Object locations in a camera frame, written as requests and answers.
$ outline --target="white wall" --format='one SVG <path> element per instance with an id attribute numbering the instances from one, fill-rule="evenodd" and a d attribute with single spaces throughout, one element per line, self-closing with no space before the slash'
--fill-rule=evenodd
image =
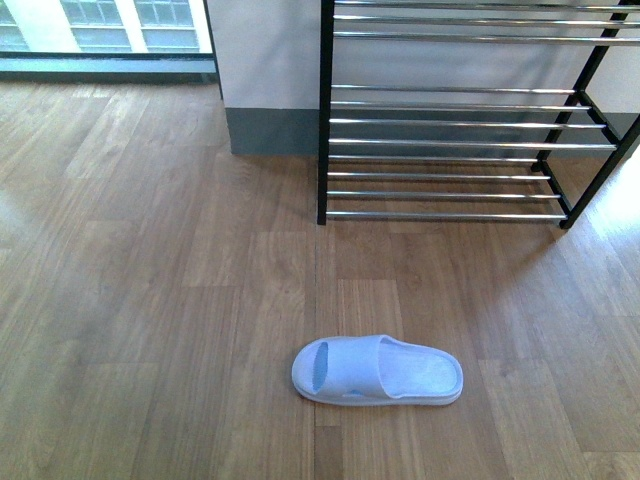
<path id="1" fill-rule="evenodd" d="M 320 0 L 208 2 L 227 108 L 317 108 Z M 589 51 L 343 40 L 334 72 L 338 82 L 569 88 Z M 609 55 L 590 92 L 605 111 L 640 111 L 640 48 Z"/>
<path id="2" fill-rule="evenodd" d="M 200 53 L 211 53 L 211 37 L 209 36 L 209 24 L 204 11 L 204 2 L 202 0 L 189 0 L 189 7 L 191 8 L 193 26 L 196 28 Z"/>

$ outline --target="slipper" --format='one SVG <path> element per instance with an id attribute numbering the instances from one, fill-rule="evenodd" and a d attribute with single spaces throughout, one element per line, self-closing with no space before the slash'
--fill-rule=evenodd
<path id="1" fill-rule="evenodd" d="M 298 353 L 291 378 L 309 400 L 352 407 L 448 405 L 463 383 L 453 356 L 388 335 L 316 340 Z"/>

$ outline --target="window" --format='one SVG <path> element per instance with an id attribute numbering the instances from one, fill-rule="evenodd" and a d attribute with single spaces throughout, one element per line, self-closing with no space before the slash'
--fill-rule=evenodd
<path id="1" fill-rule="evenodd" d="M 212 48 L 205 0 L 0 0 L 2 51 L 180 55 Z"/>
<path id="2" fill-rule="evenodd" d="M 0 0 L 0 51 L 28 52 L 29 47 L 24 41 L 22 32 L 18 28 L 13 15 L 4 1 Z"/>
<path id="3" fill-rule="evenodd" d="M 200 51 L 188 0 L 135 0 L 135 4 L 149 52 Z"/>
<path id="4" fill-rule="evenodd" d="M 62 0 L 61 4 L 81 51 L 132 51 L 115 0 Z"/>

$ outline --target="wall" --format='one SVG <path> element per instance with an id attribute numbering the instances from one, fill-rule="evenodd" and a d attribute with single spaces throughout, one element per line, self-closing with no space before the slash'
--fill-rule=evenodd
<path id="1" fill-rule="evenodd" d="M 208 2 L 233 151 L 313 154 L 320 0 Z M 452 79 L 447 82 L 569 88 L 588 54 L 589 48 L 571 47 L 431 44 L 425 49 L 425 44 L 341 41 L 334 71 L 337 82 L 442 85 Z M 610 55 L 590 92 L 607 112 L 640 111 L 640 98 L 630 95 L 640 91 L 640 49 Z"/>

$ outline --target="slipper strap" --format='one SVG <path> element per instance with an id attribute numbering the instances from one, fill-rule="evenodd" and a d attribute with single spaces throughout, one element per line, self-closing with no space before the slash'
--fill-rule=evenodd
<path id="1" fill-rule="evenodd" d="M 340 397 L 358 392 L 390 398 L 380 381 L 379 352 L 384 335 L 344 337 L 327 342 L 327 376 L 318 395 Z"/>

